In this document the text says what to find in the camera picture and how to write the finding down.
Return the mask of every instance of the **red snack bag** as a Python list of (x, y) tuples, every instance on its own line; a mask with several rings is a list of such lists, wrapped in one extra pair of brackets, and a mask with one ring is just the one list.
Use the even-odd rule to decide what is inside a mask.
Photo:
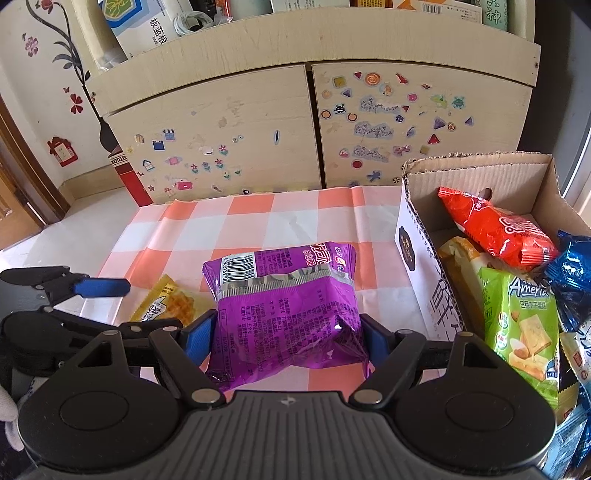
[(530, 270), (560, 254), (532, 222), (487, 200), (446, 187), (439, 188), (439, 198), (463, 233), (512, 267)]

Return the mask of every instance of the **purple snack bag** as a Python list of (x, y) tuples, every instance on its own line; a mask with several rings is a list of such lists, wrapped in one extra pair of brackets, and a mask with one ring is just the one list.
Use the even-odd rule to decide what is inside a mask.
[(221, 390), (295, 365), (367, 364), (348, 244), (307, 245), (206, 262), (217, 324), (206, 374)]

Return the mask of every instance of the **red house wall sticker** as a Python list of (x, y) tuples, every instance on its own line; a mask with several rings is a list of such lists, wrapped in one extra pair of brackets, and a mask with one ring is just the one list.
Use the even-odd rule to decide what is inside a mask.
[(53, 137), (50, 142), (47, 142), (47, 145), (49, 145), (49, 153), (55, 156), (62, 167), (78, 160), (78, 155), (74, 152), (72, 144), (65, 138)]

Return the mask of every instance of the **barcode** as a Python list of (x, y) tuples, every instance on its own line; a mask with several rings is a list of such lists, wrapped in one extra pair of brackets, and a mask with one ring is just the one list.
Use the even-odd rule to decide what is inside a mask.
[(423, 11), (429, 14), (441, 15), (441, 7), (439, 7), (438, 5), (423, 4)]
[(256, 277), (255, 253), (228, 255), (222, 258), (222, 283)]

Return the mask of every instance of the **cardboard box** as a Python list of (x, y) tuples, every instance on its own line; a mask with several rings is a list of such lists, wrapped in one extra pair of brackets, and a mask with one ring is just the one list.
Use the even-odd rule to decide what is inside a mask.
[(405, 165), (396, 245), (423, 314), (429, 337), (452, 340), (464, 327), (463, 305), (437, 256), (437, 248), (460, 235), (439, 199), (439, 187), (479, 195), (491, 189), (491, 202), (529, 216), (557, 243), (559, 229), (591, 236), (591, 229), (558, 190), (554, 159), (539, 153), (456, 154), (422, 158)]
[(481, 7), (457, 0), (394, 0), (394, 8), (448, 15), (474, 23), (482, 23)]

